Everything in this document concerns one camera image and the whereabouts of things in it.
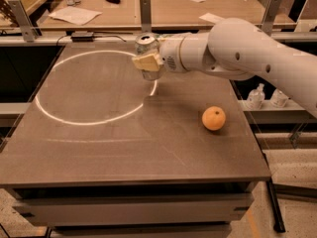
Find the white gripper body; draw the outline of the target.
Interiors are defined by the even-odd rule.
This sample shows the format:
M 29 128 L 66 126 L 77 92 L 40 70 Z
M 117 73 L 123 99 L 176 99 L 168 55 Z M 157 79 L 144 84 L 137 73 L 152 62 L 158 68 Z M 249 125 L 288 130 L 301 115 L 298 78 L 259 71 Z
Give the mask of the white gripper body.
M 160 42 L 159 55 L 165 69 L 169 72 L 184 72 L 184 67 L 180 60 L 180 45 L 182 39 L 171 37 Z

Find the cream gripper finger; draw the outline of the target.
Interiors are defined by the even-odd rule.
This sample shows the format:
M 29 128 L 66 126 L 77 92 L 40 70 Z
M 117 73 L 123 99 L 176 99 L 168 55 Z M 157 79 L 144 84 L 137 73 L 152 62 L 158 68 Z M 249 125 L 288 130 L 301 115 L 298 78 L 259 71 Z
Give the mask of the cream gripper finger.
M 135 56 L 132 62 L 137 69 L 145 71 L 159 71 L 162 67 L 162 61 L 159 53 L 149 53 Z

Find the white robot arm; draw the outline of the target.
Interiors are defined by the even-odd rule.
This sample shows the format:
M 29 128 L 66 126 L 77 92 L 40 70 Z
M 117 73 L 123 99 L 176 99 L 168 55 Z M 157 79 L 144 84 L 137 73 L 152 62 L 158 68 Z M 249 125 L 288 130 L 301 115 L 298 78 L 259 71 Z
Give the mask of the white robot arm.
M 208 33 L 154 38 L 156 46 L 133 57 L 146 80 L 166 70 L 233 80 L 258 76 L 317 116 L 317 57 L 277 42 L 250 22 L 219 21 Z

